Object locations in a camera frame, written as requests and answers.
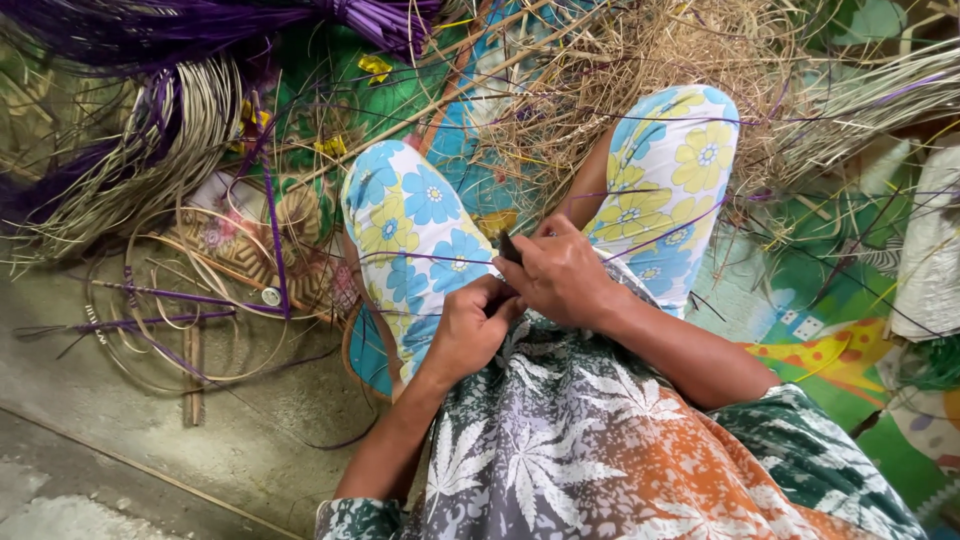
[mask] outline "leg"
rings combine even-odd
[[[342,193],[365,300],[382,318],[384,343],[396,346],[401,390],[430,346],[445,294],[495,272],[488,264],[493,249],[453,187],[400,141],[374,144],[357,157]]]
[[[723,92],[694,85],[645,97],[627,116],[601,138],[558,211],[567,202],[581,220],[596,211],[584,228],[590,241],[622,254],[664,310],[682,317],[730,177],[739,115]],[[574,202],[604,191],[599,208]]]

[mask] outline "leaf print shirt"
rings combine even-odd
[[[925,538],[793,384],[703,414],[636,355],[528,310],[448,394],[427,486],[324,503],[318,539]]]

